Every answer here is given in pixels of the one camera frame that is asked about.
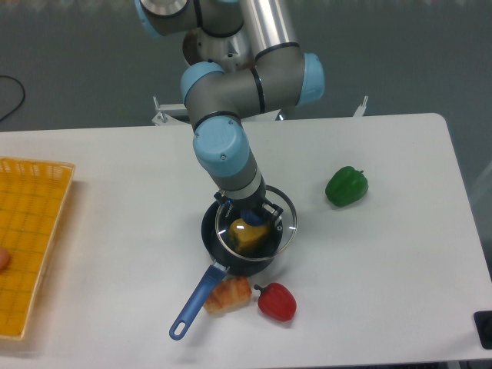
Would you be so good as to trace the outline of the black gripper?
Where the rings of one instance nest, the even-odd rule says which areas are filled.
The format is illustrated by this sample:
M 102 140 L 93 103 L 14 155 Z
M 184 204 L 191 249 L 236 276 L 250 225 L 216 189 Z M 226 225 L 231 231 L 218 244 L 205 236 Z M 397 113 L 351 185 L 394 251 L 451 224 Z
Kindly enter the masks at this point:
M 280 220 L 284 209 L 270 201 L 265 201 L 266 184 L 264 179 L 252 181 L 248 186 L 237 191 L 218 191 L 214 194 L 214 199 L 219 207 L 228 207 L 230 203 L 241 211 L 254 211 L 266 221 L 276 227 Z

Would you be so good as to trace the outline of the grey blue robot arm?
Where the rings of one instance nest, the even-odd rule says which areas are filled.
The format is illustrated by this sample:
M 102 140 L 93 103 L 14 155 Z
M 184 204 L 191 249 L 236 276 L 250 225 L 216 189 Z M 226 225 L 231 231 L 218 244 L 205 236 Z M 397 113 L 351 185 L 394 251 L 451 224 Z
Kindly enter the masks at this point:
M 194 132 L 195 155 L 223 198 L 259 219 L 266 184 L 242 120 L 317 101 L 325 90 L 319 58 L 298 44 L 284 1 L 138 1 L 141 22 L 159 35 L 199 30 L 229 42 L 246 37 L 249 66 L 228 71 L 239 58 L 203 55 L 181 77 L 181 96 Z

